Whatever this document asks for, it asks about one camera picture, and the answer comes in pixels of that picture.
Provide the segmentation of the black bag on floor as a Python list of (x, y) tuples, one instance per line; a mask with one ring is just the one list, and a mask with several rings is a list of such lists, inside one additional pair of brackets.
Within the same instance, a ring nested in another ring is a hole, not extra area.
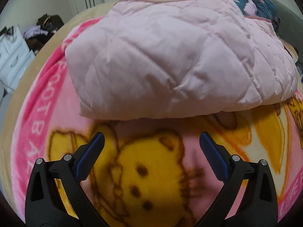
[(44, 14), (37, 20), (37, 26), (40, 26), (42, 30), (46, 30), (48, 32), (58, 31), (64, 26), (64, 22), (59, 15)]

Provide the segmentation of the pink cartoon fleece blanket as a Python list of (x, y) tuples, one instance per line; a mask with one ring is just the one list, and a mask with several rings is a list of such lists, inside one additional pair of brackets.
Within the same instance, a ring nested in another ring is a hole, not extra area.
[(59, 160), (95, 133), (105, 148), (81, 186), (110, 226), (193, 226), (223, 184), (199, 145), (208, 132), (245, 161), (268, 162), (278, 219), (302, 192), (302, 89), (287, 101), (251, 110), (186, 119), (96, 121), (81, 117), (65, 48), (96, 19), (72, 29), (44, 64), (20, 109), (11, 142), (14, 203), (24, 215), (38, 158)]

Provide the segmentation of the lavender clothes pile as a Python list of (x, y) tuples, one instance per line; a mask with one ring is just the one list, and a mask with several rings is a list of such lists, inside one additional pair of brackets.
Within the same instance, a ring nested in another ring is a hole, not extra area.
[(35, 37), (37, 35), (45, 35), (45, 36), (47, 36), (48, 35), (48, 31), (43, 30), (40, 25), (38, 25), (38, 26), (32, 26), (32, 27), (29, 27), (28, 29), (26, 29), (24, 31), (23, 38), (27, 40), (27, 39)]

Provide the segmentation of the blue flamingo print quilt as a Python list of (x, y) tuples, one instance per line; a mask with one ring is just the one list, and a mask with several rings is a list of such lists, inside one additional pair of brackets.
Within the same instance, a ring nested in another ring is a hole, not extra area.
[(256, 16), (271, 21), (274, 30), (278, 29), (280, 18), (278, 8), (271, 0), (233, 0), (244, 16)]

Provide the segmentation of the pink quilted jacket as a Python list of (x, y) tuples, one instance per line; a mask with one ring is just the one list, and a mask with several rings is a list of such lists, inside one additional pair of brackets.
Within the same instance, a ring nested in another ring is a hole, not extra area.
[(298, 84), (272, 24), (232, 0), (120, 1), (65, 56), (80, 114), (101, 120), (249, 110)]

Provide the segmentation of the white drawer cabinet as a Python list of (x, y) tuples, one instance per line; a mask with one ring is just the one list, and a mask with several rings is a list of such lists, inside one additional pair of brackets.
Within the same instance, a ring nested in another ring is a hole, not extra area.
[(20, 33), (19, 26), (4, 27), (1, 35), (1, 83), (8, 93), (17, 88), (35, 58)]

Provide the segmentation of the grey quilted headboard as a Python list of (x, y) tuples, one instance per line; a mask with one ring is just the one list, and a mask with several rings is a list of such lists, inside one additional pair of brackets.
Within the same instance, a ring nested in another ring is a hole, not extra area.
[(302, 19), (293, 11), (277, 0), (271, 0), (278, 8), (277, 15), (280, 23), (277, 29), (278, 35), (291, 44), (298, 53), (298, 64), (302, 66), (302, 46), (303, 46), (303, 23)]

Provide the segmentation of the tan bed sheet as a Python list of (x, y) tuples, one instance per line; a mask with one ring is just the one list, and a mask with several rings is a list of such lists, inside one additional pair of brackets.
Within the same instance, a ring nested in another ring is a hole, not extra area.
[(65, 24), (37, 54), (22, 76), (9, 103), (1, 134), (1, 182), (8, 203), (24, 215), (27, 186), (38, 158), (60, 159), (102, 132), (109, 148), (94, 165), (82, 184), (98, 210), (121, 205), (122, 191), (117, 180), (122, 175), (115, 158), (127, 140), (147, 136), (156, 151), (164, 155), (157, 169), (170, 168), (148, 183), (155, 189), (151, 198), (161, 204), (183, 208), (187, 202), (184, 145), (177, 126), (179, 120), (97, 120), (79, 114), (79, 98), (68, 73), (66, 47), (84, 30), (97, 23), (113, 7), (104, 3), (87, 9)]

